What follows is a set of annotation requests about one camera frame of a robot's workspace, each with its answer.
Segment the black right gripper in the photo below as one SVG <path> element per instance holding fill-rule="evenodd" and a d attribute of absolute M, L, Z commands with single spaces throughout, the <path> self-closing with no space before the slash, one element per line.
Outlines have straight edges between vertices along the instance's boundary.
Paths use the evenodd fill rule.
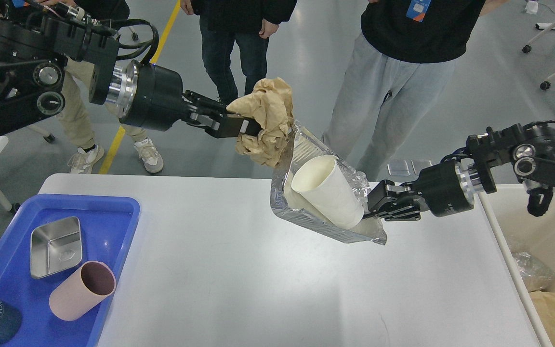
<path fill-rule="evenodd" d="M 385 221 L 420 220 L 420 212 L 429 211 L 436 217 L 462 213 L 474 208 L 471 182 L 460 164 L 448 160 L 423 169 L 412 182 L 397 184 L 382 180 L 367 195 L 368 211 L 362 219 L 378 218 Z M 393 206 L 420 196 L 418 207 Z"/>

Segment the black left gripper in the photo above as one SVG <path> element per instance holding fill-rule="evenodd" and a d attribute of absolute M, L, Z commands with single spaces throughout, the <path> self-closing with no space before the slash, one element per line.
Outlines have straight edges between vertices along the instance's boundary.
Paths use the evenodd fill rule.
<path fill-rule="evenodd" d="M 167 131 L 178 120 L 196 121 L 196 127 L 214 138 L 258 136 L 260 124 L 226 105 L 197 92 L 183 92 L 181 75 L 155 64 L 131 61 L 115 66 L 106 101 L 117 108 L 119 123 Z"/>

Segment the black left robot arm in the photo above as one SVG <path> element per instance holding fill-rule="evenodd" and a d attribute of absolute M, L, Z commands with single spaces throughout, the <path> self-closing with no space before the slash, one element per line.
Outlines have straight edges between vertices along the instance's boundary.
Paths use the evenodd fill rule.
<path fill-rule="evenodd" d="M 31 6 L 35 11 L 25 22 L 0 18 L 0 136 L 64 109 L 61 90 L 70 61 L 94 66 L 90 102 L 112 103 L 123 124 L 167 131 L 180 120 L 214 138 L 256 136 L 261 131 L 252 118 L 183 90 L 179 73 L 152 64 L 159 46 L 154 27 L 149 41 L 119 42 L 120 28 L 148 26 L 147 21 L 99 21 L 81 7 L 62 3 Z"/>

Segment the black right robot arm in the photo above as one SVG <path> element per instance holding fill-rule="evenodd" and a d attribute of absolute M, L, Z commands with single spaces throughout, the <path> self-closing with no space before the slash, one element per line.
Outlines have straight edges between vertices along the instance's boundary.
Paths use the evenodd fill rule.
<path fill-rule="evenodd" d="M 368 195 L 364 219 L 419 220 L 430 211 L 443 217 L 473 209 L 478 192 L 492 194 L 491 169 L 510 164 L 529 195 L 527 211 L 542 216 L 555 190 L 555 129 L 553 120 L 515 124 L 500 131 L 487 128 L 471 135 L 465 146 L 400 185 L 383 180 Z"/>

